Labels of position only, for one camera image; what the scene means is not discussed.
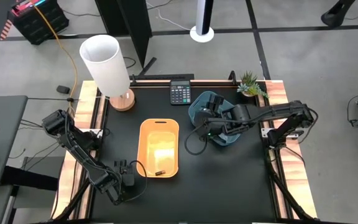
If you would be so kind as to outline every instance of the potted plant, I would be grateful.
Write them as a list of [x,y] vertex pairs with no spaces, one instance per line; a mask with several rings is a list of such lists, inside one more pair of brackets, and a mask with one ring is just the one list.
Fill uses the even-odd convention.
[[262,95],[266,98],[269,96],[263,90],[260,89],[259,84],[256,82],[257,76],[252,72],[246,72],[241,77],[241,84],[238,86],[237,92],[241,92],[244,96]]

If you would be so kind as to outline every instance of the orange plastic basket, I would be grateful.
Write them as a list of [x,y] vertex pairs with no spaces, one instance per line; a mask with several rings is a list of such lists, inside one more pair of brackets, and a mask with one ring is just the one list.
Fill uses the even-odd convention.
[[[168,178],[178,172],[179,124],[172,119],[147,119],[140,126],[137,160],[146,169],[147,177]],[[137,172],[144,175],[142,166]]]

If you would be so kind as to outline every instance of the gray concrete floor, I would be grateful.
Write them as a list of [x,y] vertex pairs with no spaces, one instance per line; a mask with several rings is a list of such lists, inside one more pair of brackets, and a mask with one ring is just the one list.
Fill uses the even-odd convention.
[[[89,1],[60,2],[74,13],[98,13]],[[166,1],[149,2],[157,5]],[[259,27],[323,26],[320,15],[335,2],[252,1]],[[161,7],[161,12],[162,16],[191,28],[195,7],[195,0],[174,0]],[[150,10],[149,15],[153,30],[178,29],[156,18],[155,9]],[[358,16],[358,1],[347,16]],[[98,17],[70,19],[67,34],[105,32]],[[345,24],[358,24],[358,20]],[[217,0],[211,26],[250,27],[245,1]],[[358,223],[358,128],[352,128],[346,121],[347,101],[358,95],[358,30],[261,33],[261,38],[272,79],[284,80],[289,100],[307,103],[320,116],[301,146],[318,216],[326,221]],[[81,81],[91,79],[78,54],[82,41],[62,41],[78,66],[75,96],[79,94]],[[131,40],[120,38],[119,41],[123,55],[138,61]],[[194,73],[197,79],[226,79],[231,70],[237,73],[252,70],[262,78],[254,37],[248,33],[218,34],[207,44],[196,44],[188,35],[156,36],[150,40],[147,61],[151,57],[157,57],[157,61],[149,75]],[[140,70],[138,63],[129,72],[138,74]],[[56,86],[72,84],[70,62],[55,41],[49,40],[40,46],[26,41],[0,42],[0,95],[63,98],[65,96],[56,93]],[[56,109],[66,107],[67,104],[60,101],[29,101],[24,118],[39,123]],[[353,118],[358,117],[355,104],[351,104],[350,112]],[[17,135],[11,156],[18,155],[23,148],[26,148],[24,156],[33,156],[51,142],[40,131],[23,129]],[[62,155],[63,150],[51,154]],[[9,160],[11,166],[19,167],[21,163],[22,157]],[[30,214],[32,218],[39,218],[38,221],[46,220],[50,208],[19,212],[20,221],[16,222],[34,221]]]

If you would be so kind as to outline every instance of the calculator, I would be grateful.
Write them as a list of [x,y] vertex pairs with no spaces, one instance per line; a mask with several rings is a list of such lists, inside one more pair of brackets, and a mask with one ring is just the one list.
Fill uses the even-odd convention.
[[190,81],[171,81],[171,104],[187,105],[190,103]]

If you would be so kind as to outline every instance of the white lamp shade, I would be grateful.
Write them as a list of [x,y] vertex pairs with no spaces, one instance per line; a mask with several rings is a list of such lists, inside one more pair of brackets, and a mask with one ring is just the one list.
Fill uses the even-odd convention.
[[96,35],[84,41],[80,55],[96,85],[106,96],[123,95],[131,84],[117,39]]

